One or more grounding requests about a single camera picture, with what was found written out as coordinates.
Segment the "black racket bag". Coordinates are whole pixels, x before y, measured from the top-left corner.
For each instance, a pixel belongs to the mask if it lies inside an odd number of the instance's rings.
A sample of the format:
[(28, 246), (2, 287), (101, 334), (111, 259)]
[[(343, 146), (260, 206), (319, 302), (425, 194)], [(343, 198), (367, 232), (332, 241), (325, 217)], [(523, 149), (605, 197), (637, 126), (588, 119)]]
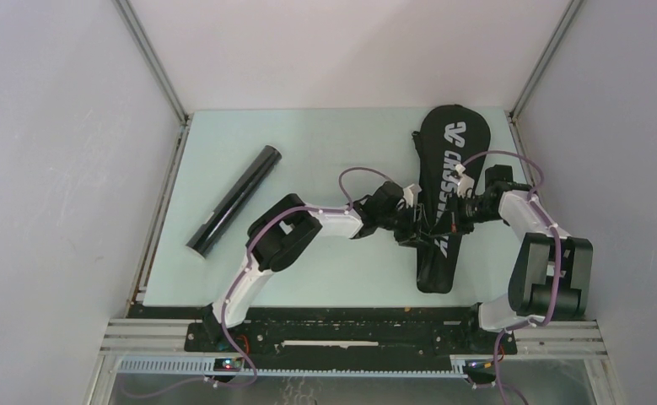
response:
[[(455, 167), (489, 149), (491, 131), (486, 119), (463, 105), (433, 108), (412, 140), (419, 158), (418, 202), (423, 205), (425, 230), (446, 212), (456, 184), (449, 180)], [(417, 289), (425, 294), (447, 294), (454, 284), (462, 237), (428, 238), (417, 248)]]

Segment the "black shuttlecock tube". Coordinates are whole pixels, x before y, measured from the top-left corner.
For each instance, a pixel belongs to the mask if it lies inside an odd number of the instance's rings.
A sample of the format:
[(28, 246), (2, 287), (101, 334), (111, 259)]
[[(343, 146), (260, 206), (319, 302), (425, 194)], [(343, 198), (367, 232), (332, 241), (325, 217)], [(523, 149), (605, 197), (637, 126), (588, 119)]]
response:
[(276, 148), (265, 145), (223, 196), (208, 220), (186, 242), (186, 247), (207, 257), (281, 159), (282, 154)]

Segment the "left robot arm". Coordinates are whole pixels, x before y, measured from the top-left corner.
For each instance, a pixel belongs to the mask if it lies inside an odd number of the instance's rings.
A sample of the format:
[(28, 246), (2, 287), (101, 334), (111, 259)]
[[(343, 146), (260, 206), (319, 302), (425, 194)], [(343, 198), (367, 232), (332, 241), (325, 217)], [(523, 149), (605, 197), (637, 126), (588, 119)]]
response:
[(318, 237), (359, 240), (378, 229), (390, 231), (400, 246), (423, 243), (421, 188), (387, 181), (374, 193), (345, 207), (305, 203), (288, 194), (249, 228), (242, 262), (227, 290), (202, 311), (204, 339), (217, 351), (231, 349), (256, 296), (270, 277), (292, 266)]

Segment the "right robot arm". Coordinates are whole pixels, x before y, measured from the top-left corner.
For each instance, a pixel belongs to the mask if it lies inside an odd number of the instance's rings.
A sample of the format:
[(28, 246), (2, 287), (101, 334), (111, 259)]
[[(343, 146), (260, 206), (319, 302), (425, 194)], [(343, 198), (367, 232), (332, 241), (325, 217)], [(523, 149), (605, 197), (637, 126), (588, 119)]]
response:
[(434, 240), (471, 233), (476, 224), (501, 221), (520, 242), (508, 290), (477, 306), (477, 320), (464, 325), (460, 339), (466, 349), (481, 353), (495, 333), (527, 325), (545, 326), (584, 315), (590, 287), (593, 246), (560, 227), (526, 184), (512, 181), (511, 167), (495, 165), (481, 194), (466, 167), (449, 171), (456, 190), (447, 196), (429, 232)]

